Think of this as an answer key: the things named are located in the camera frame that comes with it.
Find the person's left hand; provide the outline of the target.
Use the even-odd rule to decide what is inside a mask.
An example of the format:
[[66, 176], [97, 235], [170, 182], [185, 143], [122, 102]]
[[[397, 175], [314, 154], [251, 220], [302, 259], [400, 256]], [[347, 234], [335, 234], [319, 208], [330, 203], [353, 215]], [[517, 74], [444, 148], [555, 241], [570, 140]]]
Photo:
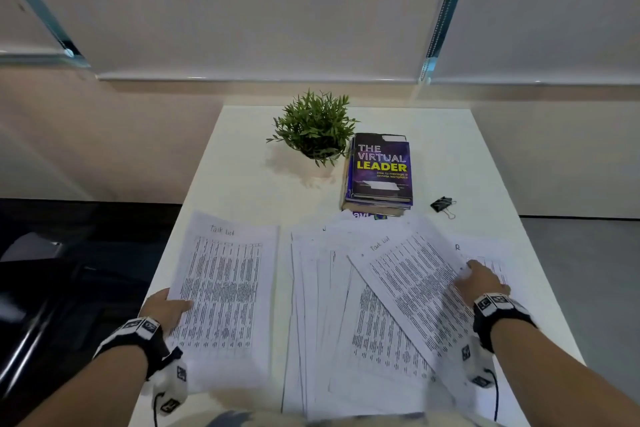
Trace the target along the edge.
[[169, 337], [180, 323], [181, 317], [172, 317], [168, 310], [170, 288], [165, 288], [149, 296], [140, 309], [139, 316], [152, 318], [162, 327], [164, 338]]

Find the person's right hand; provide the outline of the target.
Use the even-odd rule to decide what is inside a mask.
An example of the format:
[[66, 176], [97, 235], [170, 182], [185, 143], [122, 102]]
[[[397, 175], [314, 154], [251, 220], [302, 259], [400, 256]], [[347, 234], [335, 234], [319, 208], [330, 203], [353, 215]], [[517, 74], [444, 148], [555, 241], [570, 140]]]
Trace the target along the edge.
[[473, 302], [464, 302], [469, 308], [472, 308], [474, 302], [484, 294], [500, 293], [509, 296], [511, 292], [510, 286], [500, 282], [499, 277], [490, 268], [476, 260], [467, 262], [467, 269], [455, 280], [460, 278], [472, 278], [473, 281]]

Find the printed table paper sheet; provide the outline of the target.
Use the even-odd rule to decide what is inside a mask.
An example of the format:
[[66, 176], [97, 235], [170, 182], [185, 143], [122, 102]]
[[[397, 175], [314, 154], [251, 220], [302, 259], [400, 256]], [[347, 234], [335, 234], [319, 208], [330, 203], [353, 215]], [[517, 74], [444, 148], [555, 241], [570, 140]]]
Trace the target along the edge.
[[348, 259], [454, 399], [473, 412], [479, 387], [469, 381], [462, 350], [473, 334], [472, 310], [453, 282], [463, 274], [454, 245], [428, 218], [390, 220]]
[[190, 394], [268, 380], [278, 232], [192, 214], [168, 296], [193, 303], [169, 339], [183, 352]]

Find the person's left forearm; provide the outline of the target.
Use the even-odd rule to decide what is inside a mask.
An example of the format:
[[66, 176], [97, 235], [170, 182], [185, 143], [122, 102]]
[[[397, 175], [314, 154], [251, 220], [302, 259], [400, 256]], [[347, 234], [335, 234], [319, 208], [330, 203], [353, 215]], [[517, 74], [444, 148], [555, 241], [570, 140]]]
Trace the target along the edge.
[[146, 381], [139, 347], [120, 346], [92, 360], [17, 427], [127, 427]]

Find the person's right forearm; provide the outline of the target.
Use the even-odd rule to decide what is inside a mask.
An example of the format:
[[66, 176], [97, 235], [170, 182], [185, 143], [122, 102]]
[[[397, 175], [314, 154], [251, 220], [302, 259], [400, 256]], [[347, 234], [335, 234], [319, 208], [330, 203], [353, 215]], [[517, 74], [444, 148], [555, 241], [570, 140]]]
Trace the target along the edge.
[[529, 323], [501, 319], [491, 340], [531, 427], [640, 427], [640, 405]]

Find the black white wristband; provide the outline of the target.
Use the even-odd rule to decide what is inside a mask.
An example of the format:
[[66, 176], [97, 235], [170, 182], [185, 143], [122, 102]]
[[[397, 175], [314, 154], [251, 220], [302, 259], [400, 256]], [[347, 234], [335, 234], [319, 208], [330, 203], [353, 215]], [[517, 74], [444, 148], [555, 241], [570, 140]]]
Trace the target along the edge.
[[473, 312], [473, 331], [478, 336], [482, 348], [490, 353], [494, 353], [491, 338], [492, 329], [500, 320], [524, 321], [537, 328], [529, 311], [507, 294], [486, 293], [479, 296], [473, 302]]
[[164, 341], [162, 326], [149, 317], [130, 319], [116, 328], [100, 343], [92, 359], [120, 346], [135, 346], [144, 352], [147, 360], [146, 381], [167, 368], [173, 361], [182, 358], [180, 348], [169, 351]]

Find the black white left wristband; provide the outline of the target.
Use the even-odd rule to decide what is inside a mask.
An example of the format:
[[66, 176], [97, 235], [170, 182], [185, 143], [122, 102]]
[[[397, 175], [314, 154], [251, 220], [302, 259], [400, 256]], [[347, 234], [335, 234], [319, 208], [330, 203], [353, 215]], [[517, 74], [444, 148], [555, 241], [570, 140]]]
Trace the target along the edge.
[[147, 360], [146, 381], [167, 368], [173, 361], [182, 358], [180, 348], [169, 351], [164, 341], [162, 326], [149, 317], [130, 319], [116, 328], [100, 343], [92, 359], [120, 346], [135, 346], [144, 352]]

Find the black binder clip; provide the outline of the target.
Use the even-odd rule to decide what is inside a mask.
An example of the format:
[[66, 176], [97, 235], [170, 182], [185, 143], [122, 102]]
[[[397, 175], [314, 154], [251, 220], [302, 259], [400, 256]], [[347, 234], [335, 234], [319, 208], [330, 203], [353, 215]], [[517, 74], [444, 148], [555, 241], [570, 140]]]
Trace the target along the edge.
[[444, 213], [449, 220], [454, 220], [456, 214], [451, 211], [451, 207], [456, 204], [457, 201], [451, 197], [443, 196], [430, 204], [430, 207], [436, 213]]

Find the black furniture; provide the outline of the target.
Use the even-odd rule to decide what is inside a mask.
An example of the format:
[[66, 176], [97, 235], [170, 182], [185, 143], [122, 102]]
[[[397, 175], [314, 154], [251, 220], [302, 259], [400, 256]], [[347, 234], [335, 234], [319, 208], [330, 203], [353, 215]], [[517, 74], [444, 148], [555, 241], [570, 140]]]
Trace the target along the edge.
[[0, 427], [138, 315], [181, 207], [0, 198]]

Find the pile of printed papers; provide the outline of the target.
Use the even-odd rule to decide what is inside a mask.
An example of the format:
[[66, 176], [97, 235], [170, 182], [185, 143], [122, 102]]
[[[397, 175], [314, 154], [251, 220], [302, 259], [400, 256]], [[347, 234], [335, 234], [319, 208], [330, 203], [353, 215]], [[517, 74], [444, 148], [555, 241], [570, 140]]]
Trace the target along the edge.
[[281, 410], [308, 419], [449, 406], [446, 388], [348, 260], [390, 220], [335, 220], [287, 235], [292, 312]]

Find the white plant pot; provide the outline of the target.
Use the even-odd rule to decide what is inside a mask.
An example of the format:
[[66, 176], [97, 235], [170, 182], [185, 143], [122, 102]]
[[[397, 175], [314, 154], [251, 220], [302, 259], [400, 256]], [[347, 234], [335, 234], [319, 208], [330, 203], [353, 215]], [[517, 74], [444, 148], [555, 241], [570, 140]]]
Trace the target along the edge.
[[307, 149], [301, 151], [301, 153], [313, 160], [317, 167], [335, 166], [335, 163], [343, 154], [342, 151], [336, 148]]

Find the green artificial plant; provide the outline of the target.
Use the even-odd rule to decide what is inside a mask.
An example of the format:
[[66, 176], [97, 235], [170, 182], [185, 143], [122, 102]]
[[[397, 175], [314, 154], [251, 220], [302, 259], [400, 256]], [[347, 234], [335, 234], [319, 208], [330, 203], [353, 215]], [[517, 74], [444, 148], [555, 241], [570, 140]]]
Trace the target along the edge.
[[349, 158], [358, 123], [348, 116], [349, 103], [347, 94], [333, 96], [311, 90], [299, 94], [284, 107], [283, 115], [273, 119], [275, 130], [266, 142], [283, 142], [300, 153], [336, 148], [343, 152], [340, 158]]

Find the wide white roller blind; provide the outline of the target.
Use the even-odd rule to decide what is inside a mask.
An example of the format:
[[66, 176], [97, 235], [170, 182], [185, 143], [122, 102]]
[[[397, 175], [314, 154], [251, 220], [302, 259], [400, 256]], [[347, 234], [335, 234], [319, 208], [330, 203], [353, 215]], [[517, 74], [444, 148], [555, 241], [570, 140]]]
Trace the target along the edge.
[[42, 0], [102, 80], [416, 82], [442, 0]]

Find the narrow white roller blind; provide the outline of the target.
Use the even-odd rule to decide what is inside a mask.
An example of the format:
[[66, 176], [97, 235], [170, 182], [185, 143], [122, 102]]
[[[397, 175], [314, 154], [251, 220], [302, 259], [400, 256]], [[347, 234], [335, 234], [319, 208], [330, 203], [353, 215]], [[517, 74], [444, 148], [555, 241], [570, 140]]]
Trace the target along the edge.
[[59, 56], [65, 50], [25, 0], [0, 0], [0, 57]]

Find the teal window frame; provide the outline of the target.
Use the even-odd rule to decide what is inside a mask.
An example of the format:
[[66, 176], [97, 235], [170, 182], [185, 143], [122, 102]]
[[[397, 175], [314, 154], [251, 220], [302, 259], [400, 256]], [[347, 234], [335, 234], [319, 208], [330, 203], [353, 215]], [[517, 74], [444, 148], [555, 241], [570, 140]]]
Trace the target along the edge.
[[66, 65], [75, 67], [90, 67], [84, 56], [79, 52], [66, 31], [42, 0], [25, 0], [37, 17], [51, 31], [52, 35], [63, 46], [65, 53], [59, 56], [29, 56], [29, 57], [0, 57], [0, 65]]

